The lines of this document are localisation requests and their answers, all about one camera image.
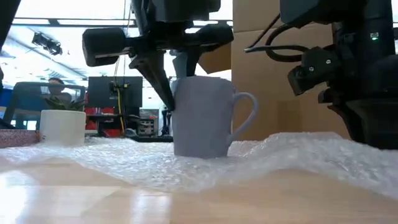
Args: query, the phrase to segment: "table surface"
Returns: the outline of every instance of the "table surface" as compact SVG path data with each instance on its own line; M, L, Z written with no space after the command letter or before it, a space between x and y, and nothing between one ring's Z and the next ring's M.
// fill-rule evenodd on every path
M398 201L299 170L195 194L141 189L60 159L0 172L0 223L398 223Z

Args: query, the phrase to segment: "white mug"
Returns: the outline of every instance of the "white mug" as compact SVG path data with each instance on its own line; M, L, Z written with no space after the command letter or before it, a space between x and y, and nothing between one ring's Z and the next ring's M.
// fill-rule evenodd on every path
M194 76L172 83L175 110L172 112L174 154L203 159L225 157L236 136L253 121L258 102L250 93L236 93L225 79ZM241 98L249 98L252 113L231 134L233 110Z
M40 141L57 146L80 146L85 141L86 113L42 110Z

